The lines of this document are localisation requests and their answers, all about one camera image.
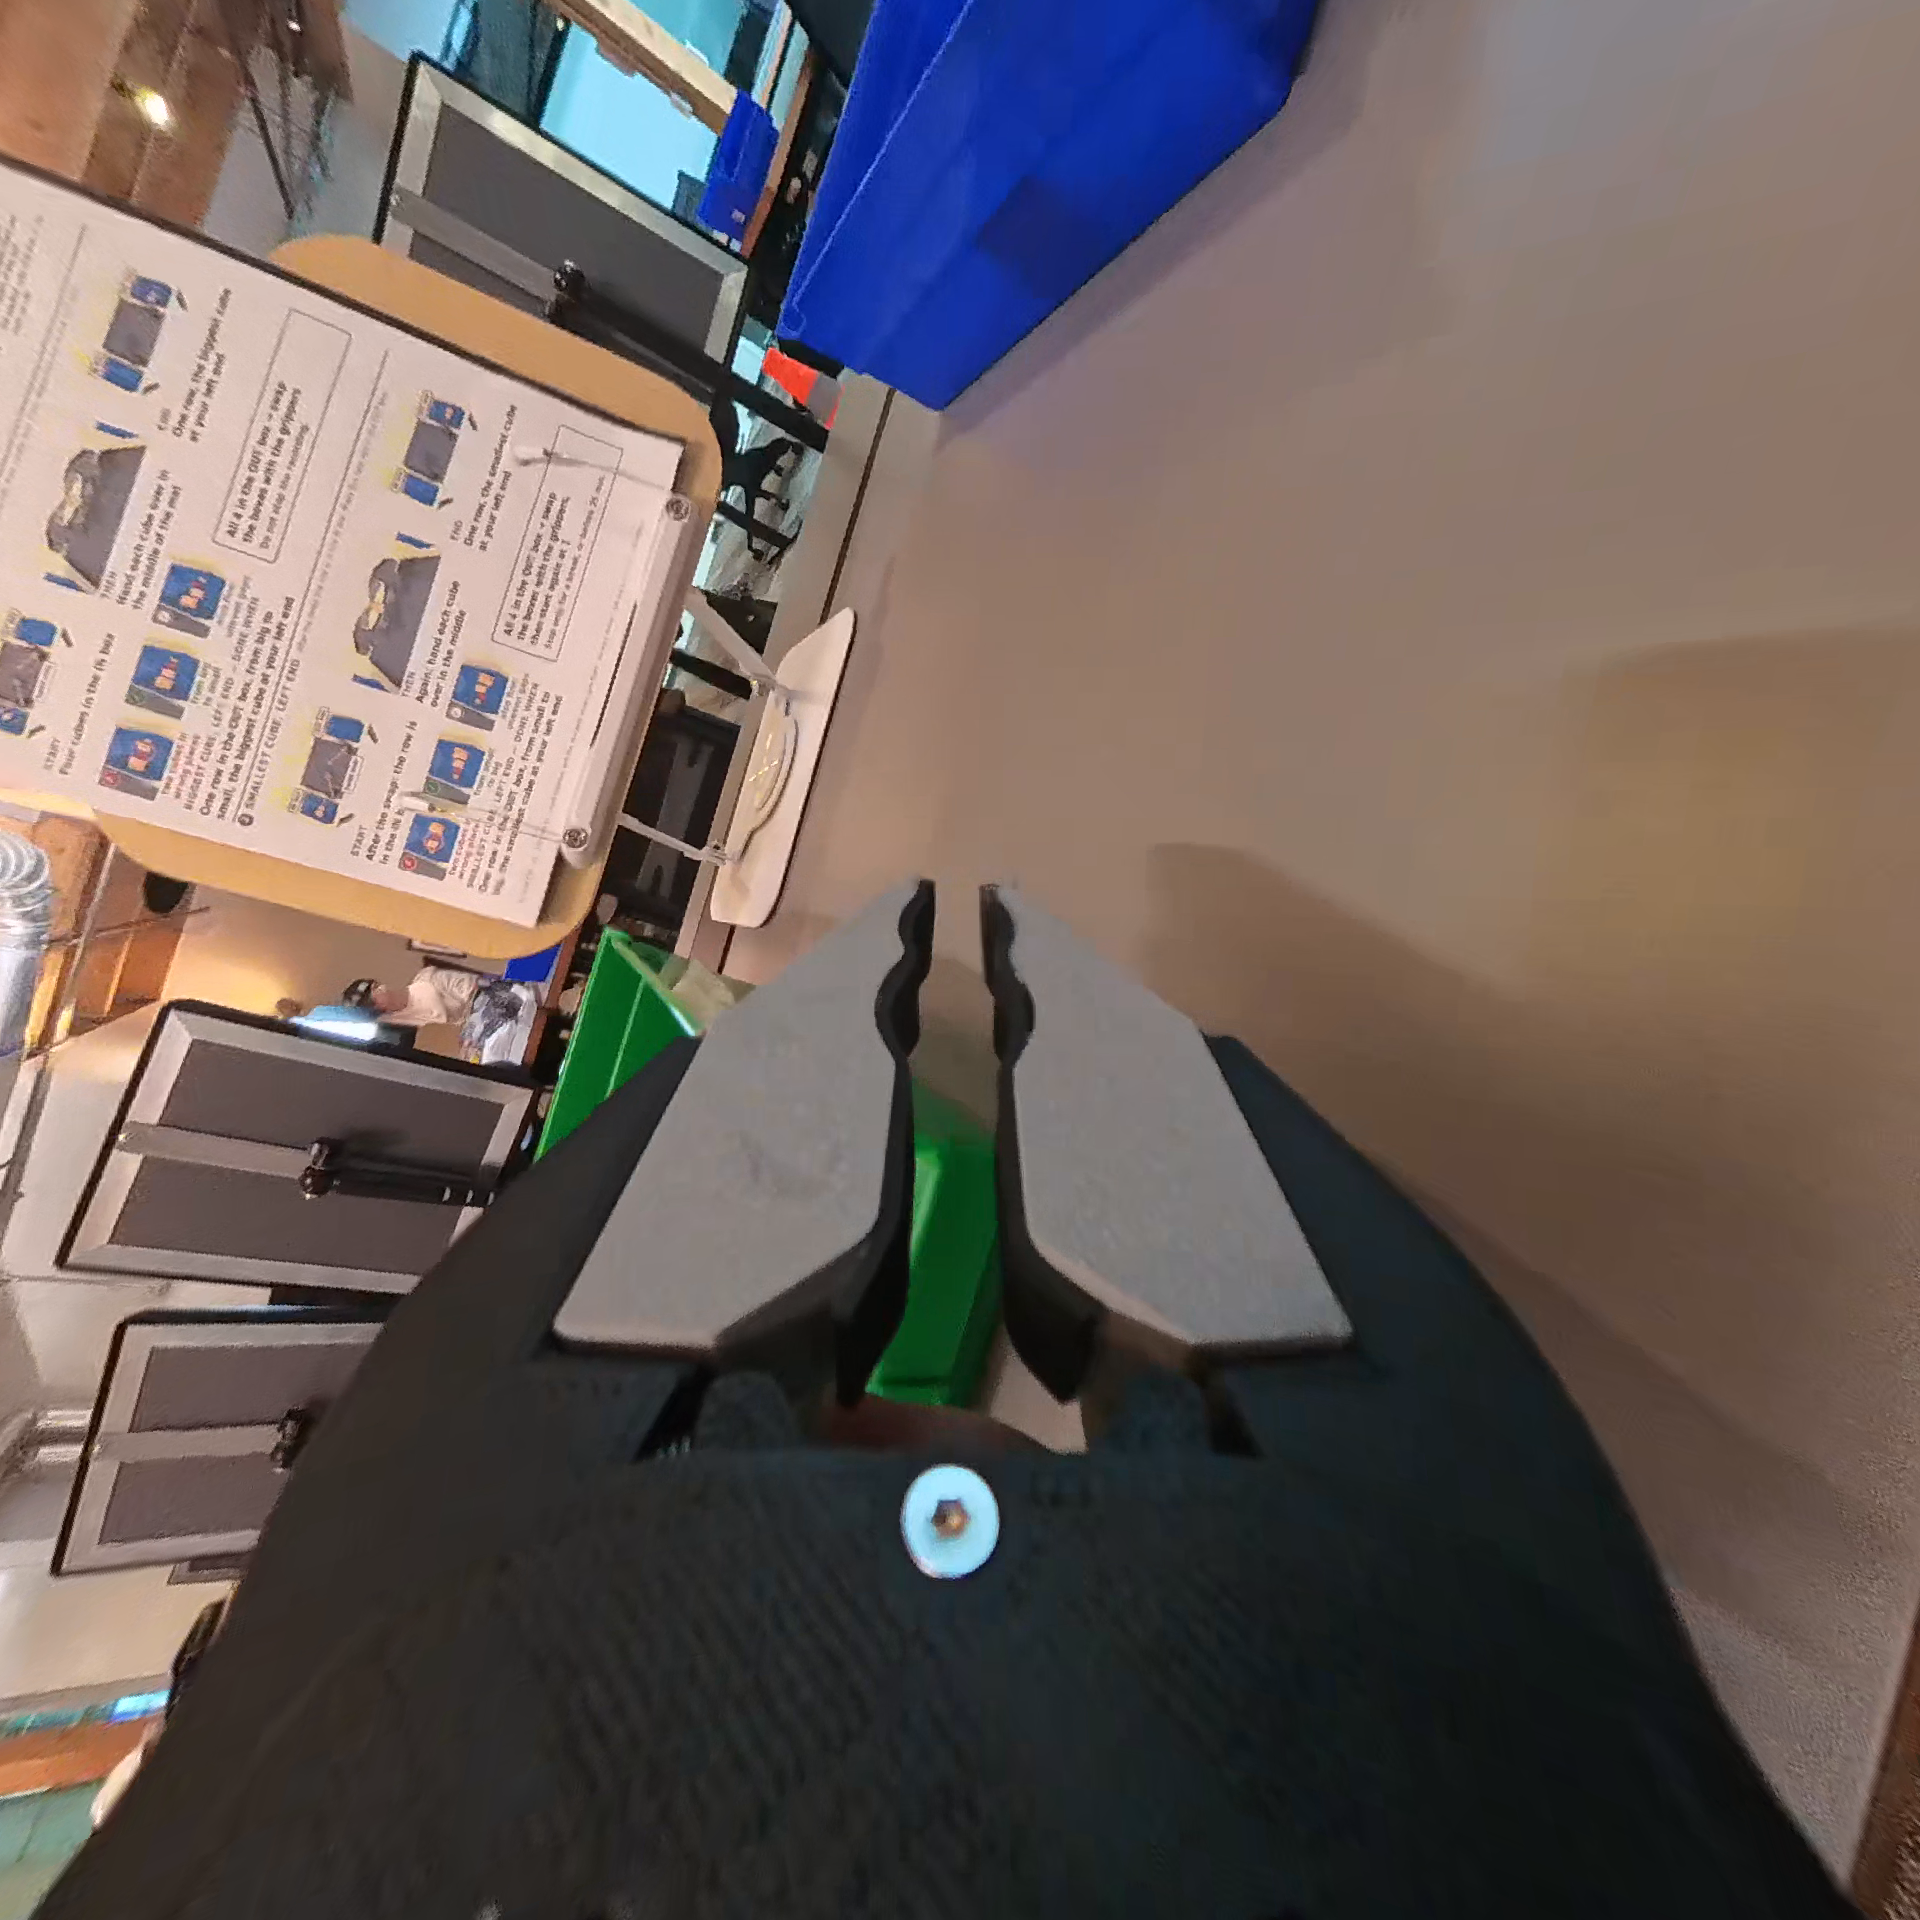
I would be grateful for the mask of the grey desk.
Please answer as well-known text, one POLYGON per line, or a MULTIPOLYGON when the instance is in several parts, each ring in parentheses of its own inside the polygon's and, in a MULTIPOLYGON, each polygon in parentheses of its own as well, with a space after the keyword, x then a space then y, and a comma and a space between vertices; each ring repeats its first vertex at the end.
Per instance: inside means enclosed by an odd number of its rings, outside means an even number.
POLYGON ((1439 1216, 1849 1874, 1916 1616, 1916 5, 1329 5, 886 408, 766 979, 1008 881, 1439 1216))

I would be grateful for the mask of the green plastic bin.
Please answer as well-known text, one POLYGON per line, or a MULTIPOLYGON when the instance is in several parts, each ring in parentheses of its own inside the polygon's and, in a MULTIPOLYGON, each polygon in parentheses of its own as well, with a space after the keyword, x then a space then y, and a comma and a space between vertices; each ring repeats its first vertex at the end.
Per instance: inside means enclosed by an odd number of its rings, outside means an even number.
MULTIPOLYGON (((746 982, 611 928, 572 1005, 544 1113, 547 1156, 679 1041, 751 995, 746 982)), ((988 1129, 921 1082, 914 1100, 914 1203, 904 1324, 872 1393, 887 1402, 972 1408, 1002 1324, 998 1177, 988 1129)))

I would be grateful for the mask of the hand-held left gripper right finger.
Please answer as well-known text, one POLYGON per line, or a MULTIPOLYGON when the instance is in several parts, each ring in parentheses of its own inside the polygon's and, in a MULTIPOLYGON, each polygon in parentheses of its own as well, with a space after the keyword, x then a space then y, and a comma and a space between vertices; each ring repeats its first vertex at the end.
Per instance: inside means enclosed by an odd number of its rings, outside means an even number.
POLYGON ((1004 1326, 1062 1403, 1102 1373, 1339 1354, 1353 1322, 1210 1038, 1008 884, 978 891, 1004 1326))

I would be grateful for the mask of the grey framed panel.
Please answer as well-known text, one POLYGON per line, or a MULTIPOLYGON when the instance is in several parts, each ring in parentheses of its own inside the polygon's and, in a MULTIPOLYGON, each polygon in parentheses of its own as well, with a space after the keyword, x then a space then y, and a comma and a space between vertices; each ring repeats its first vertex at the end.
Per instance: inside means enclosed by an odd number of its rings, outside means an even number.
POLYGON ((539 1097, 513 1065, 168 1002, 55 1270, 402 1293, 496 1200, 539 1097))
POLYGON ((404 67, 375 243, 527 314, 578 267, 594 293, 715 361, 734 356, 746 320, 740 256, 427 56, 404 67))
POLYGON ((50 1572, 235 1574, 377 1332, 367 1313, 273 1306, 122 1322, 50 1572))

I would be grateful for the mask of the blue plastic bin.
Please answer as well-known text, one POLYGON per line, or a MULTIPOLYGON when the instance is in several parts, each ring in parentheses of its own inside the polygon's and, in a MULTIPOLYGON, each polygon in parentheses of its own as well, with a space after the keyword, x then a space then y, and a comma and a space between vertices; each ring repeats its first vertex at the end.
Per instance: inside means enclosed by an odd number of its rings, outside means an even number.
POLYGON ((695 219, 734 252, 751 246, 751 227, 778 157, 780 126, 770 109, 740 89, 728 114, 704 181, 695 219))
POLYGON ((1314 2, 882 2, 778 336, 945 409, 1288 106, 1314 2))

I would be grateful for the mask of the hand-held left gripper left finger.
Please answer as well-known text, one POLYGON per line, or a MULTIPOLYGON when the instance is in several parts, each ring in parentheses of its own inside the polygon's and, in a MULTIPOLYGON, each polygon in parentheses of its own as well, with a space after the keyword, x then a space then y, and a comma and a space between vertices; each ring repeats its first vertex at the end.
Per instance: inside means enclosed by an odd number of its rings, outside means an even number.
POLYGON ((905 1315, 936 901, 934 881, 882 890, 707 1029, 558 1310, 561 1342, 865 1396, 905 1315))

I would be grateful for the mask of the silver ventilation duct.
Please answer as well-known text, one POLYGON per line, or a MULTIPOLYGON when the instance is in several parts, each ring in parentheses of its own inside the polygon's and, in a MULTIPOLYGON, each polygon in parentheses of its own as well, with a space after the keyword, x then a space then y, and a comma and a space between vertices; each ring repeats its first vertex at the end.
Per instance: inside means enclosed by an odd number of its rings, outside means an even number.
POLYGON ((58 883, 33 838, 3 829, 3 1061, 28 1046, 41 960, 52 941, 58 883))

